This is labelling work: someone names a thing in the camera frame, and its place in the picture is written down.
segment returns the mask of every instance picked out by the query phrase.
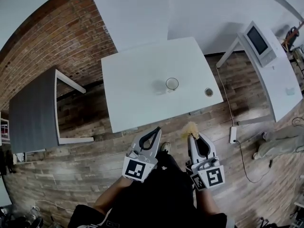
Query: sponge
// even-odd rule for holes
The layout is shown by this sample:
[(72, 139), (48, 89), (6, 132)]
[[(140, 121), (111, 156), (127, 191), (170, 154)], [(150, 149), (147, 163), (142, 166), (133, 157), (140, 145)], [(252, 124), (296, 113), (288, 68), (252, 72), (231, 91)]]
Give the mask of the sponge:
[(192, 134), (195, 139), (199, 139), (199, 130), (195, 122), (188, 122), (181, 130), (181, 137), (187, 139)]

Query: black shirt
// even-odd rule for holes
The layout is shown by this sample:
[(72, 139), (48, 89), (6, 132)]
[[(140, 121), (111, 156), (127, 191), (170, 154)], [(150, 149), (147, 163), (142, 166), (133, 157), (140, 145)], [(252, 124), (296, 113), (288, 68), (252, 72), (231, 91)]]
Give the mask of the black shirt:
[(207, 218), (196, 210), (192, 181), (185, 172), (164, 169), (159, 165), (144, 183), (133, 182), (126, 188), (105, 221), (97, 210), (78, 205), (68, 228), (226, 227), (225, 214)]

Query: floor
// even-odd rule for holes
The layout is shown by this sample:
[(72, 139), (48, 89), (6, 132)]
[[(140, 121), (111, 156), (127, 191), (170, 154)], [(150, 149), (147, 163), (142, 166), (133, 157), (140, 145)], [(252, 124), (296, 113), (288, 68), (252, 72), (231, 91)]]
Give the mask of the floor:
[[(220, 85), (215, 63), (218, 56), (208, 57), (208, 63)], [(257, 75), (244, 53), (230, 56), (219, 70), (230, 99), (234, 121), (268, 114), (269, 109)], [(50, 215), (67, 227), (72, 212), (66, 209), (77, 204), (92, 205), (122, 172), (124, 155), (137, 132), (151, 126), (162, 128), (161, 141), (172, 143), (172, 155), (184, 169), (187, 144), (181, 139), (181, 129), (188, 121), (215, 144), (224, 165), (226, 183), (212, 193), (220, 209), (232, 216), (239, 228), (259, 225), (263, 216), (278, 225), (288, 223), (295, 196), (298, 176), (304, 173), (304, 153), (278, 156), (269, 173), (258, 183), (250, 183), (243, 171), (239, 146), (229, 144), (232, 125), (228, 104), (225, 102), (178, 117), (139, 127), (137, 131), (112, 133), (103, 86), (96, 86), (86, 94), (76, 94), (57, 103), (61, 137), (94, 136), (95, 142), (66, 145), (48, 149), (28, 157), (29, 163), (16, 166), (17, 173), (5, 176), (12, 201), (21, 210), (39, 206), (46, 223)], [(249, 177), (257, 181), (268, 172), (270, 159), (253, 161), (252, 154), (263, 131), (279, 129), (291, 124), (295, 116), (303, 116), (304, 102), (279, 123), (256, 123), (237, 127), (237, 138), (242, 149)]]

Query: brick wall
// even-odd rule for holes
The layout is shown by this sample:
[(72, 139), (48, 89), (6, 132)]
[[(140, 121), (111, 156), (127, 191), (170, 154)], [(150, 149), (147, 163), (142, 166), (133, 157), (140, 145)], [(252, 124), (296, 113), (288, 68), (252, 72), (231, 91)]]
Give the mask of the brick wall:
[[(0, 51), (0, 110), (31, 80), (57, 66), (78, 84), (102, 79), (100, 59), (116, 53), (93, 0), (49, 0)], [(71, 90), (59, 85), (57, 94)]]

